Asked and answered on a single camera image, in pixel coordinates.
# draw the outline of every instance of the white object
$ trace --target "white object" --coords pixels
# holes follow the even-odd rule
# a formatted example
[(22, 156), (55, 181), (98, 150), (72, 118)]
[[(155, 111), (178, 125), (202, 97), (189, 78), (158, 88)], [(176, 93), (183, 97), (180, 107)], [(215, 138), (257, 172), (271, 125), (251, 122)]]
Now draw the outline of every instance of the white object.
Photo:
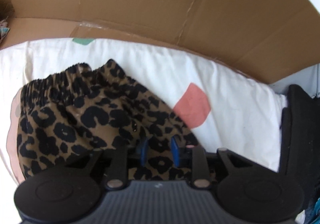
[[(281, 112), (284, 95), (275, 94), (265, 84), (235, 73), (186, 52), (146, 44), (96, 39), (81, 45), (72, 39), (46, 39), (25, 42), (0, 52), (0, 151), (10, 167), (6, 137), (10, 127), (11, 102), (26, 83), (45, 78), (79, 62), (92, 69), (114, 59), (126, 72), (162, 98), (170, 107), (183, 96), (190, 83), (206, 93), (211, 111), (204, 123), (194, 129), (200, 143), (209, 152), (227, 147), (274, 171), (279, 167)], [(6, 187), (6, 223), (16, 214), (13, 205), (15, 185), (1, 168)]]

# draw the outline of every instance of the black circular joint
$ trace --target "black circular joint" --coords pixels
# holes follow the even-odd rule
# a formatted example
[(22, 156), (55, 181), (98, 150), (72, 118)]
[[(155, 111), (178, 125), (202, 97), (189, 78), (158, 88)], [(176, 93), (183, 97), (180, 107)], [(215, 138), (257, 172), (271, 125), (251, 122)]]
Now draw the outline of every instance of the black circular joint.
[(287, 176), (276, 173), (230, 175), (217, 189), (221, 206), (231, 215), (255, 223), (277, 223), (301, 210), (303, 191)]
[(100, 195), (100, 187), (90, 177), (34, 176), (17, 188), (14, 202), (28, 220), (59, 223), (77, 220), (88, 213)]

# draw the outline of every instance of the leopard print fabric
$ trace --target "leopard print fabric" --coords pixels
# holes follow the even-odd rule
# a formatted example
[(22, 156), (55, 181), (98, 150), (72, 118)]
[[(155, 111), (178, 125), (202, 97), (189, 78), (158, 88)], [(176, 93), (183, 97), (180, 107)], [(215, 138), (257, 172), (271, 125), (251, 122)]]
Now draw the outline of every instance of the leopard print fabric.
[(88, 150), (135, 146), (147, 137), (147, 164), (130, 169), (129, 179), (187, 179), (189, 169), (173, 166), (173, 135), (197, 145), (183, 121), (113, 60), (94, 71), (74, 65), (21, 92), (17, 150), (26, 178)]

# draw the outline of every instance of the metal screw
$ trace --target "metal screw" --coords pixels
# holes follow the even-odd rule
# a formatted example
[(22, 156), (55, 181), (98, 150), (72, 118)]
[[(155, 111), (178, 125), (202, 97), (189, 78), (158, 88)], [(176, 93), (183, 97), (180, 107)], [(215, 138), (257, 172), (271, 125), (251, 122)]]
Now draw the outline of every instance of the metal screw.
[(208, 188), (210, 186), (210, 182), (206, 179), (197, 179), (193, 182), (193, 184), (197, 188)]
[(219, 148), (218, 150), (219, 150), (220, 152), (226, 152), (226, 151), (228, 151), (228, 149), (227, 149), (227, 148), (224, 148), (224, 147)]
[(107, 182), (107, 185), (111, 189), (120, 188), (123, 185), (123, 182), (118, 179), (113, 179)]

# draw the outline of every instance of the red patch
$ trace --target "red patch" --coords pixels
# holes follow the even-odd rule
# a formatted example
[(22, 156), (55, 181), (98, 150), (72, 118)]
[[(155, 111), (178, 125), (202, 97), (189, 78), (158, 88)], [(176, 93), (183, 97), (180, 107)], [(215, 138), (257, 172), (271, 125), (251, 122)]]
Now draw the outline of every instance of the red patch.
[(191, 129), (204, 123), (211, 107), (207, 95), (196, 84), (191, 83), (173, 111)]

